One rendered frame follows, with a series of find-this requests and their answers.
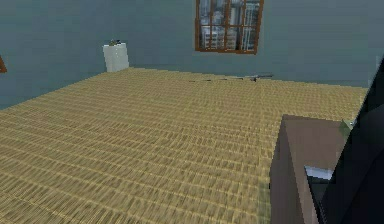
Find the thin dark floor object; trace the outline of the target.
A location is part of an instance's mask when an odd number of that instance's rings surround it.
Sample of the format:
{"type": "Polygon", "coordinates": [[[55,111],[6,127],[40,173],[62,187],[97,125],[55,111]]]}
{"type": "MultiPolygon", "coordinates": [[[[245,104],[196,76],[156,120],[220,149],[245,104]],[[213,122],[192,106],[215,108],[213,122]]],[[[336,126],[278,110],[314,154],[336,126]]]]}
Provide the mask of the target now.
{"type": "Polygon", "coordinates": [[[273,74],[266,74],[266,75],[252,75],[252,76],[226,76],[222,78],[209,78],[209,79],[201,79],[201,80],[188,80],[188,82],[212,82],[212,81],[228,81],[228,80],[249,80],[252,82],[257,82],[258,79],[261,78],[271,78],[273,77],[273,74]]]}

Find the brown framed window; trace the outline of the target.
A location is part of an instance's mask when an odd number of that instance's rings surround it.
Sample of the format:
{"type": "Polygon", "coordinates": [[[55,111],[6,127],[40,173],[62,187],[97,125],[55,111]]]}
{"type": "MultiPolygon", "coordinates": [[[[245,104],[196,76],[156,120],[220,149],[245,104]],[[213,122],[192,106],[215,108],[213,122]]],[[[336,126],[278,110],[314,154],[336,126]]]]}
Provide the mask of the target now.
{"type": "Polygon", "coordinates": [[[195,2],[196,51],[257,54],[264,0],[195,2]]]}

